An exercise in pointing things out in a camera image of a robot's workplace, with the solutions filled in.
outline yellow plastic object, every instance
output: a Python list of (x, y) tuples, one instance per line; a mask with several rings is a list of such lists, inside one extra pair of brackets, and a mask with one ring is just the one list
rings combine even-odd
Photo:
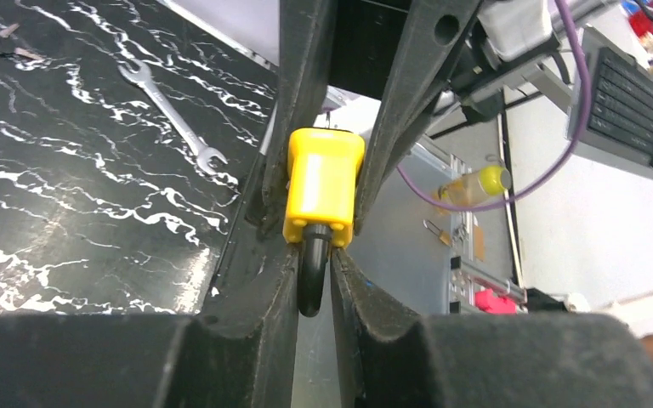
[(511, 184), (511, 178), (506, 168), (502, 166), (487, 166), (480, 170), (482, 189), (490, 196), (499, 196)]
[(344, 130), (307, 127), (292, 133), (283, 230), (287, 242), (301, 242), (306, 224), (329, 225), (335, 247), (351, 242), (356, 175), (365, 150), (361, 136)]

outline white marble veining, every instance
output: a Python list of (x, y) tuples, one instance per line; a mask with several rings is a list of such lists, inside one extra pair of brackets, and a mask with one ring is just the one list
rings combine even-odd
[[(275, 77), (164, 13), (148, 0), (0, 2), (0, 29), (18, 16), (14, 40), (45, 57), (0, 59), (0, 312), (200, 308)], [(130, 59), (229, 164), (212, 177), (196, 166), (120, 78)]]

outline pink object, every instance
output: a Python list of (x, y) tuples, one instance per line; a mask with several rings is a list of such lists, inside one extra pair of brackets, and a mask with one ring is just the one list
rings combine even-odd
[(507, 297), (494, 296), (492, 289), (474, 294), (474, 305), (479, 310), (493, 315), (516, 315), (517, 303)]

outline black rubber tip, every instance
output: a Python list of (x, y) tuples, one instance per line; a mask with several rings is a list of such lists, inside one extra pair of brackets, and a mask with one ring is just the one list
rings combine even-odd
[(321, 307), (324, 274), (332, 246), (332, 229), (323, 224), (309, 224), (304, 227), (302, 237), (297, 274), (297, 304), (302, 315), (314, 317)]

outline metal rod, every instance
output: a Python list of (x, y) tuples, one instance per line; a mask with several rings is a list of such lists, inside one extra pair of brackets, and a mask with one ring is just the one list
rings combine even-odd
[[(499, 138), (499, 157), (503, 161), (506, 160), (506, 151), (505, 151), (505, 136), (507, 134), (505, 133), (508, 132), (508, 129), (505, 128), (505, 125), (507, 125), (507, 110), (505, 109), (503, 113), (500, 113), (497, 115), (497, 136)], [(504, 191), (504, 198), (507, 199), (509, 198), (509, 190)], [(504, 210), (507, 213), (507, 229), (509, 231), (509, 243), (511, 244), (512, 247), (512, 258), (514, 259), (514, 274), (515, 280), (517, 281), (517, 285), (522, 286), (524, 285), (525, 278), (522, 275), (522, 260), (520, 257), (520, 249), (519, 246), (517, 245), (517, 236), (516, 236), (516, 229), (514, 228), (514, 219), (512, 217), (512, 211), (510, 208), (510, 205), (504, 206)]]
[(451, 259), (451, 270), (454, 271), (455, 269), (461, 270), (474, 283), (492, 289), (500, 296), (510, 298), (518, 304), (527, 302), (527, 294), (523, 288), (515, 285), (509, 279), (499, 280), (495, 278), (465, 258), (454, 257)]

